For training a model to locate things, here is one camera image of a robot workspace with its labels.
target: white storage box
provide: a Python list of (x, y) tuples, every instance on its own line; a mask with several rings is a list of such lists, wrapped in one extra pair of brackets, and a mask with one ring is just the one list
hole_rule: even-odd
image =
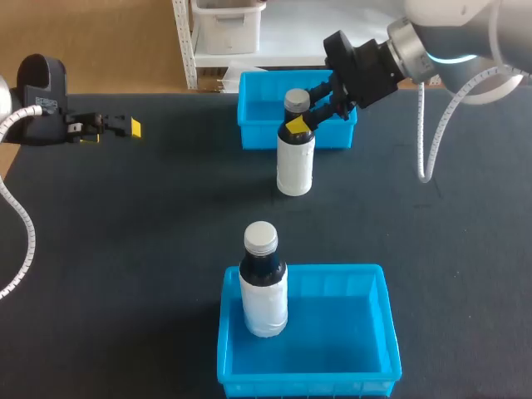
[(260, 13), (256, 0), (192, 0), (195, 23), (209, 54), (243, 54), (259, 49)]

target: white shelf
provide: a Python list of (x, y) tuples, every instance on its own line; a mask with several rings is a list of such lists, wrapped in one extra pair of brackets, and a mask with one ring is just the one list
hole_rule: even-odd
[(207, 54), (199, 35), (195, 63), (197, 67), (227, 67), (232, 60), (254, 67), (323, 65), (326, 37), (341, 29), (353, 46), (373, 38), (384, 42), (387, 26), (403, 15), (400, 0), (268, 0), (258, 52)]

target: bottle cap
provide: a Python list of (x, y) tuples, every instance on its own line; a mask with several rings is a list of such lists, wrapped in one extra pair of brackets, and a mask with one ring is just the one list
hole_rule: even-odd
[(277, 230), (268, 222), (254, 222), (244, 232), (244, 247), (255, 256), (267, 256), (277, 249)]
[(284, 96), (284, 109), (293, 114), (301, 114), (310, 108), (310, 95), (303, 89), (292, 89)]

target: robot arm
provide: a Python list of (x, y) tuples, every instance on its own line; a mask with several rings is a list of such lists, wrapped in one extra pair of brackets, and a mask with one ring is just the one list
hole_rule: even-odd
[[(475, 55), (497, 58), (532, 72), (532, 2), (530, 0), (407, 0), (406, 14), (426, 51), (438, 60)], [(496, 37), (490, 38), (490, 28)]]
[[(311, 101), (332, 92), (330, 104), (287, 124), (292, 133), (314, 130), (333, 114), (366, 108), (411, 78), (422, 83), (440, 75), (458, 92), (471, 78), (499, 64), (532, 72), (532, 2), (530, 0), (406, 0), (406, 17), (388, 27), (387, 42), (371, 40), (352, 47), (342, 31), (323, 41), (328, 83), (309, 90)], [(522, 76), (486, 79), (465, 98), (483, 104), (506, 96)]]

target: blue plastic crate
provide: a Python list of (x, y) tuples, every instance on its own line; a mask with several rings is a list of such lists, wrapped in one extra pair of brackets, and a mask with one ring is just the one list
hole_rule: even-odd
[(288, 324), (271, 338), (246, 328), (239, 269), (227, 269), (218, 336), (227, 397), (390, 396), (400, 378), (380, 266), (288, 266)]
[[(245, 72), (240, 77), (239, 126), (245, 150), (277, 148), (277, 132), (284, 120), (284, 95), (328, 81), (331, 71)], [(351, 148), (357, 110), (349, 121), (335, 115), (316, 130), (317, 148)]]

